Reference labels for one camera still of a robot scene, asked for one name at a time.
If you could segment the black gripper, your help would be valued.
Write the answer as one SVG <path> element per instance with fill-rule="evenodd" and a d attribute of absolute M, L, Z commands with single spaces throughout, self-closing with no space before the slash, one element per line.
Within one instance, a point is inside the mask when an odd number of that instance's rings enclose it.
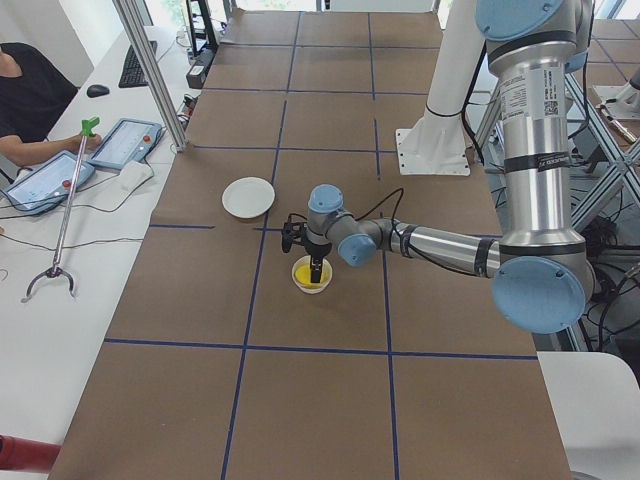
<path fill-rule="evenodd" d="M 310 257 L 310 283 L 320 284 L 323 275 L 324 258 L 329 255 L 332 249 L 331 243 L 316 244 L 309 239 L 303 240 L 303 246 Z"/>

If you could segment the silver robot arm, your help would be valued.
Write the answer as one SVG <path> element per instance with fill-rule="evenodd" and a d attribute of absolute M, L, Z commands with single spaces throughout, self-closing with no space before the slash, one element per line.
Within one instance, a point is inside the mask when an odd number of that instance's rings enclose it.
<path fill-rule="evenodd" d="M 456 1 L 449 13 L 423 116 L 396 133 L 404 175 L 465 174 L 461 129 L 474 76 L 497 78 L 510 225 L 500 239 L 435 230 L 396 218 L 356 219 L 335 186 L 315 187 L 304 222 L 282 230 L 303 246 L 318 282 L 331 252 L 360 266 L 379 250 L 489 278 L 512 324 L 540 334 L 575 324 L 594 289 L 584 238 L 573 228 L 565 77 L 583 67 L 589 1 Z"/>

